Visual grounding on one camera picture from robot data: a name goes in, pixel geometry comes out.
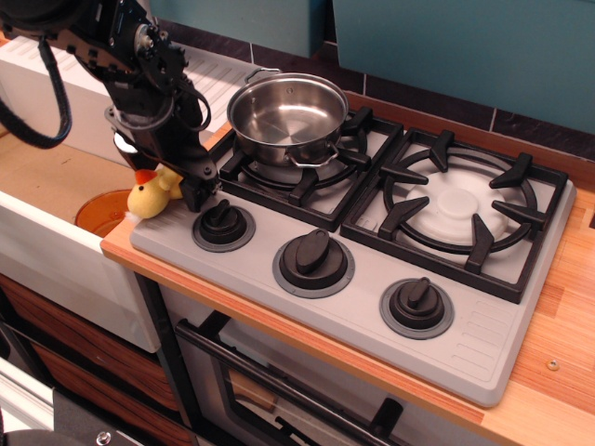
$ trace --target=wooden cabinet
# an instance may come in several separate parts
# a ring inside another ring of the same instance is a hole
[[[157,358],[0,275],[5,324],[31,343],[57,384],[141,435],[190,445]]]

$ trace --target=stainless steel pot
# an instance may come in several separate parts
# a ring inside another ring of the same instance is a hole
[[[338,156],[348,112],[340,88],[301,73],[251,82],[233,95],[227,109],[240,150],[260,163],[297,167],[319,167]]]

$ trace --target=white burner cap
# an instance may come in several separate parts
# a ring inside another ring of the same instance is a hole
[[[450,168],[448,172],[428,175],[427,185],[414,186],[406,199],[427,196],[430,203],[409,219],[421,233],[444,243],[473,244],[471,218],[479,214],[494,238],[509,224],[506,216],[492,208],[492,201],[505,201],[498,190],[489,186],[490,177],[467,170]]]
[[[460,188],[447,189],[440,193],[437,205],[441,213],[455,220],[471,218],[480,207],[471,192]]]

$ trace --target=black cable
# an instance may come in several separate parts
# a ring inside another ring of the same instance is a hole
[[[39,40],[39,53],[41,59],[46,65],[49,78],[54,88],[54,94],[58,102],[59,108],[59,132],[55,137],[48,137],[42,135],[30,128],[25,122],[14,114],[7,105],[0,99],[0,123],[2,123],[7,130],[16,136],[18,139],[31,144],[39,149],[51,149],[59,145],[71,131],[73,119],[71,116],[71,108],[64,89],[64,83],[60,77],[58,70],[58,63],[54,58],[51,48],[47,44],[46,38],[43,36]]]

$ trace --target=drawer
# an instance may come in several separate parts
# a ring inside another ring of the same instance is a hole
[[[192,434],[116,388],[37,345],[33,348],[54,379],[72,393],[112,413],[126,425],[166,446],[192,445]]]
[[[0,287],[25,321],[167,409],[178,410],[165,372],[155,358],[1,274]]]

